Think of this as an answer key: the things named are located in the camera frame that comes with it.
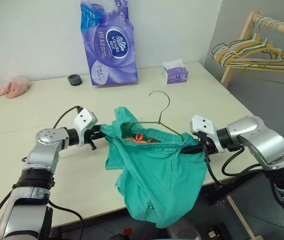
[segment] metal hanger hook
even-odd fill
[[[164,109],[161,111],[161,113],[160,113],[160,117],[159,117],[159,119],[158,119],[158,122],[160,123],[160,122],[161,122],[161,118],[162,118],[162,113],[163,113],[163,111],[165,111],[165,110],[170,106],[170,104],[171,104],[171,99],[170,99],[170,97],[168,96],[168,94],[167,94],[166,92],[160,91],[160,90],[152,91],[150,94],[146,95],[146,97],[149,97],[149,96],[152,95],[153,93],[162,93],[162,94],[164,94],[164,95],[167,97],[167,100],[168,100],[168,104],[167,104],[166,108],[164,108]]]

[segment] wooden clothes rack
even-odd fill
[[[251,11],[250,14],[248,15],[248,18],[246,20],[246,23],[244,25],[242,34],[240,36],[240,40],[244,40],[244,39],[248,39],[252,33],[253,33],[253,29],[254,29],[254,24],[258,21],[258,19],[260,19],[262,16],[258,11]],[[276,27],[276,31],[279,31],[281,33],[284,34],[284,23],[277,26]],[[227,88],[229,82],[232,79],[232,75],[234,72],[234,68],[228,67],[226,68],[223,78],[221,80],[221,84]]]

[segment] floor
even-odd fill
[[[264,240],[284,240],[284,211],[272,197],[268,180],[262,175],[232,194],[232,198],[242,212],[254,234]],[[239,222],[232,208],[225,200],[209,206],[200,195],[193,209],[186,214],[199,230],[203,240],[208,240],[210,227],[224,223],[234,240],[247,240],[249,236]],[[88,226],[84,229],[83,240],[108,240],[124,229],[133,228],[130,240],[151,240],[165,238],[165,231],[154,224],[132,219],[129,215]],[[77,240],[79,230],[63,233],[64,239]]]

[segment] white wall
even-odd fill
[[[221,0],[129,0],[138,68],[204,64]],[[0,84],[87,74],[79,0],[0,0]]]
[[[218,15],[210,50],[219,43],[230,43],[240,36],[250,11],[284,22],[283,0],[224,0]],[[274,47],[284,50],[284,34],[274,32]],[[209,51],[205,68],[218,80],[225,69],[212,59]],[[253,114],[264,119],[265,124],[284,136],[284,85],[248,77],[284,82],[284,73],[236,70],[229,91]]]

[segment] wooden rack leg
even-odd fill
[[[248,15],[248,18],[246,20],[245,26],[243,28],[242,34],[240,36],[240,40],[247,39],[252,35],[253,32],[253,25],[252,25],[252,19],[255,15],[259,15],[260,13],[258,11],[251,11],[251,13]],[[229,82],[232,79],[234,69],[233,68],[226,68],[223,78],[221,80],[221,84],[227,88]]]

